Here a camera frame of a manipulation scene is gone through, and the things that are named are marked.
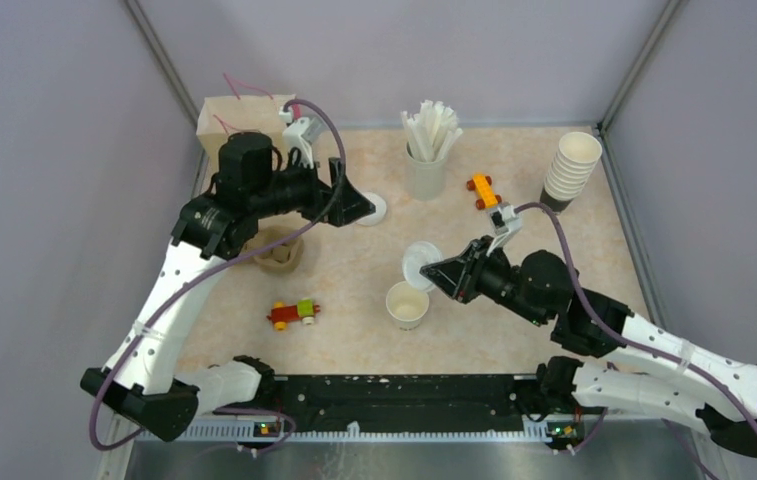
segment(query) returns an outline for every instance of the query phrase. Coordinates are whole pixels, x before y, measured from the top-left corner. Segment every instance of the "paper bag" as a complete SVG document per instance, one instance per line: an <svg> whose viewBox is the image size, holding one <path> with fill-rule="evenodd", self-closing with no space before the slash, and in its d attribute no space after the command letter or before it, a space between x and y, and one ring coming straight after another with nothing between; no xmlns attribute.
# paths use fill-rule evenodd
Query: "paper bag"
<svg viewBox="0 0 757 480"><path fill-rule="evenodd" d="M205 98L195 134L210 157L207 176L219 171L219 149L229 135L239 131L253 130L268 135L272 143L285 152L281 134L286 124L278 118L278 110L293 98L295 95Z"/></svg>

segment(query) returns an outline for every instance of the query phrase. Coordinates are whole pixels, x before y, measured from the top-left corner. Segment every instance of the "stack of paper cups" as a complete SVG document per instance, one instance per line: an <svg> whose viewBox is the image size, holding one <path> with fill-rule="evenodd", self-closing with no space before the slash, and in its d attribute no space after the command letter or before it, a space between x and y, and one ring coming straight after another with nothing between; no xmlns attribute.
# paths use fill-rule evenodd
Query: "stack of paper cups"
<svg viewBox="0 0 757 480"><path fill-rule="evenodd" d="M562 212L584 189L601 157L602 144L592 135L570 132L561 137L543 182L540 202L556 213Z"/></svg>

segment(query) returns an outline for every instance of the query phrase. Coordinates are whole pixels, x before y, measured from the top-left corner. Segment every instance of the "metal frame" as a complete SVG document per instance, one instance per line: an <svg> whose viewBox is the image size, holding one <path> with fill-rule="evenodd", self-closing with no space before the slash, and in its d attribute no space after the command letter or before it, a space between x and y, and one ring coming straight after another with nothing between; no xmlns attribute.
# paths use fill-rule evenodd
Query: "metal frame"
<svg viewBox="0 0 757 480"><path fill-rule="evenodd" d="M133 19L146 47L149 49L152 58L157 64L158 69L166 80L170 91L175 97L175 100L179 103L187 120L193 127L195 127L197 125L199 109L193 102L192 96L178 74L175 65L160 41L156 30L145 13L145 10L142 5L140 5L139 0L120 0L120 3ZM622 176L618 167L618 160L611 149L608 133L616 122L623 106L627 103L637 82L645 73L646 67L651 63L660 43L669 32L671 25L680 14L682 7L686 4L687 0L669 0L667 2L658 21L652 29L652 32L646 39L643 48L637 55L634 64L623 78L623 81L617 89L611 104L606 109L603 118L594 127L594 134L599 138L604 147L602 164L613 195L615 207L620 217L626 243L631 253L632 261L634 262L640 288L646 301L648 314L654 322L662 327L665 327L666 324L666 309L657 291L657 282L652 273L653 269L651 267L649 255L646 252L643 236L634 216L627 189L622 181ZM200 192L201 185L204 182L207 163L207 156L202 152L199 159L199 168L196 173L195 186L193 188L194 195ZM121 438L129 433L132 430L132 427L133 425L130 422L114 415L108 436L111 440ZM736 466L734 463L729 461L733 458L731 455L725 454L725 452L719 447L700 436L694 435L693 440L700 458L715 473L723 475L725 478L741 478L739 469L735 468ZM96 478L98 480L124 478L125 470L130 461L132 448L133 442L130 442L119 449L103 454Z"/></svg>

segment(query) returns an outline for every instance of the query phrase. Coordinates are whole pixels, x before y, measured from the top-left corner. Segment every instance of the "white plastic lid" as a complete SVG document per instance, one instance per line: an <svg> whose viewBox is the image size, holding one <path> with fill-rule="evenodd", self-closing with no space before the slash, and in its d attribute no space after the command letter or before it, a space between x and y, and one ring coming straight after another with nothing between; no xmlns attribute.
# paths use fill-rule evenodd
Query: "white plastic lid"
<svg viewBox="0 0 757 480"><path fill-rule="evenodd" d="M430 292L435 285L419 273L419 269L425 265L439 262L443 259L443 252L430 242L414 242L405 250L402 257L402 273L405 280L413 288Z"/></svg>
<svg viewBox="0 0 757 480"><path fill-rule="evenodd" d="M377 193L365 192L363 196L375 205L375 213L367 215L355 223L364 227L378 225L384 219L384 215L387 214L387 202Z"/></svg>

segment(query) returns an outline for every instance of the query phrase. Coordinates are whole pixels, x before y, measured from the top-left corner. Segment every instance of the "table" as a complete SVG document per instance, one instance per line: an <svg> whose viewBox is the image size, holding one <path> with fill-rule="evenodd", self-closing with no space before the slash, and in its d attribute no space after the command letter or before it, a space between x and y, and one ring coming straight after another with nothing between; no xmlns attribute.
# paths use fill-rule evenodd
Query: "table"
<svg viewBox="0 0 757 480"><path fill-rule="evenodd" d="M315 227L304 235L304 258L291 274L268 274L253 262L231 268L187 339L178 370L250 355L282 374L529 373L553 355L570 355L549 341L552 324L535 327L483 296L461 305L435 290L422 324L411 331L394 326L384 301L389 288L403 280L401 259L411 243L430 241L450 257L473 238L492 233L486 215L474 206L474 193L465 188L472 174L490 175L494 192L513 205L537 201L558 139L575 130L590 131L465 129L448 160L446 189L430 202L404 192L402 130L342 132L352 184L384 197L387 217L374 227ZM325 175L325 159L335 155L332 145L326 136L316 145ZM559 218L582 284L647 315L601 166ZM548 217L530 211L523 220L504 249L512 263L539 249L561 254ZM286 215L265 219L261 227L304 222ZM273 303L304 297L322 306L316 324L274 331L266 319Z"/></svg>

